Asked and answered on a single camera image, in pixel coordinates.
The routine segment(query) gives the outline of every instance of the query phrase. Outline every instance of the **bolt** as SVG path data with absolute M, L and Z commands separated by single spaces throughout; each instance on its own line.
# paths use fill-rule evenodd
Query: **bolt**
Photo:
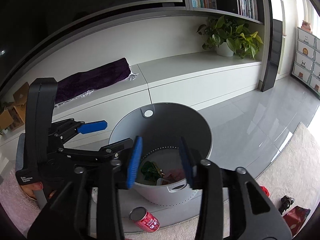
M 209 166 L 209 165 L 211 165 L 211 162 L 210 162 L 209 160 L 207 160 L 207 159 L 201 160 L 200 163 L 201 163 L 201 165 L 203 165 L 203 166 Z
M 244 167 L 238 167 L 236 168 L 236 172 L 238 172 L 239 174 L 246 174 L 247 170 Z
M 111 164 L 112 166 L 121 165 L 121 160 L 113 159 L 113 160 L 110 161 L 110 164 Z
M 82 167 L 76 167 L 76 168 L 75 168 L 75 173 L 77 173 L 77 174 L 84 173 L 84 168 L 82 168 Z

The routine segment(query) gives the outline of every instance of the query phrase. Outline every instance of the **trash can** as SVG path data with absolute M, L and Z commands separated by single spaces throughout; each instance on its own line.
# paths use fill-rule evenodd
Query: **trash can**
M 192 199 L 198 190 L 192 190 L 184 176 L 177 182 L 155 186 L 146 180 L 141 168 L 149 161 L 155 163 L 164 175 L 182 170 L 178 149 L 180 137 L 185 138 L 190 149 L 198 150 L 203 159 L 209 158 L 212 133 L 204 117 L 180 104 L 151 104 L 120 120 L 111 133 L 109 143 L 126 138 L 134 140 L 136 136 L 143 139 L 143 152 L 133 188 L 150 202 L 164 207 L 174 207 Z

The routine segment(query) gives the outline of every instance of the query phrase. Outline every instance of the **beige rug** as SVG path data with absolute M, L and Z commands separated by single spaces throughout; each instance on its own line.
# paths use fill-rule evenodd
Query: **beige rug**
M 295 198 L 291 208 L 298 205 L 311 209 L 310 218 L 320 199 L 320 146 L 303 123 L 299 124 L 286 147 L 256 181 L 269 190 L 270 199 L 277 208 L 281 197 L 288 195 Z M 226 237 L 229 235 L 228 200 L 224 207 Z M 193 240 L 197 223 L 198 216 L 160 228 L 154 233 L 126 234 L 125 237 L 132 240 Z

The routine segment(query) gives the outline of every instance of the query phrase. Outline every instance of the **purple cloth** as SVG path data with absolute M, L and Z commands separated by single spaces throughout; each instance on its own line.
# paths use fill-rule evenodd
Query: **purple cloth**
M 126 79 L 131 73 L 125 58 L 101 67 L 78 72 L 58 82 L 56 104 L 75 98 L 89 90 L 111 86 Z
M 29 228 L 40 213 L 40 208 L 37 202 L 29 198 L 19 186 L 15 165 L 0 185 L 0 202 L 14 225 L 27 236 Z

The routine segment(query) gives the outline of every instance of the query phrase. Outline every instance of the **red can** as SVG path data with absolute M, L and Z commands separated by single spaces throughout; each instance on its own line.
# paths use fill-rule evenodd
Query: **red can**
M 137 207 L 132 210 L 129 214 L 129 219 L 148 233 L 155 232 L 160 227 L 159 221 L 144 207 Z

